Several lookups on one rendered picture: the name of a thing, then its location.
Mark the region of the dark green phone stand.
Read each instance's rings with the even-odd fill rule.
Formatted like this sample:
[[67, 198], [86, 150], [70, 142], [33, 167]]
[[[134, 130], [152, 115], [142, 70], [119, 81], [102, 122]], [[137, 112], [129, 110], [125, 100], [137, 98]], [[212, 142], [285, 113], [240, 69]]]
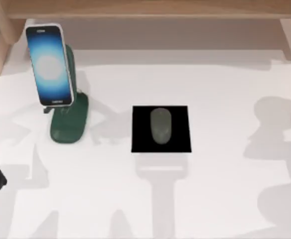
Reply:
[[44, 107], [45, 114], [53, 111], [50, 125], [50, 137], [56, 143], [71, 144], [79, 141], [84, 134], [88, 118], [89, 98], [78, 90], [73, 50], [66, 45], [66, 55], [70, 70], [74, 102], [66, 107]]

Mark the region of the grey computer mouse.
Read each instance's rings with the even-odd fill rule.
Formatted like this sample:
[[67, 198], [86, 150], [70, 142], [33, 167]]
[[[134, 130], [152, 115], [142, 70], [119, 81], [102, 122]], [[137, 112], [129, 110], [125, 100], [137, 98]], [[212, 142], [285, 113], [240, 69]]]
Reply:
[[151, 135], [157, 144], [167, 144], [172, 134], [172, 115], [166, 108], [155, 108], [150, 112]]

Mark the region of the black mouse pad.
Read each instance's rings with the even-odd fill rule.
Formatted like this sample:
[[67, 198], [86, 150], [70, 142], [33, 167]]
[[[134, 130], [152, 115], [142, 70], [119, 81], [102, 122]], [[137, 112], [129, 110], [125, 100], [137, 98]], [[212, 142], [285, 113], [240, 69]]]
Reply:
[[[172, 134], [167, 144], [154, 142], [150, 112], [163, 107], [172, 115]], [[191, 133], [187, 105], [136, 105], [132, 112], [132, 153], [191, 153]]]

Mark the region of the pale wooden shelf unit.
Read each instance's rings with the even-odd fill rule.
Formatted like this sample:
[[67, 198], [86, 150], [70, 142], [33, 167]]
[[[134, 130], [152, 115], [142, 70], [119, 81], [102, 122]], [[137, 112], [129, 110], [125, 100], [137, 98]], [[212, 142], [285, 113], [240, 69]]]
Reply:
[[291, 19], [291, 0], [0, 0], [0, 74], [29, 18]]

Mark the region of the white smartphone with blue screen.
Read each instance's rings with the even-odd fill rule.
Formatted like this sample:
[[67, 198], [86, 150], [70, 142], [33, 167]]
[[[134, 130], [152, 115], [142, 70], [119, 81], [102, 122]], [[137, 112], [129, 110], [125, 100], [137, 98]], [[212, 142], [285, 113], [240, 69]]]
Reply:
[[71, 105], [74, 90], [61, 25], [29, 25], [25, 35], [40, 103], [46, 107]]

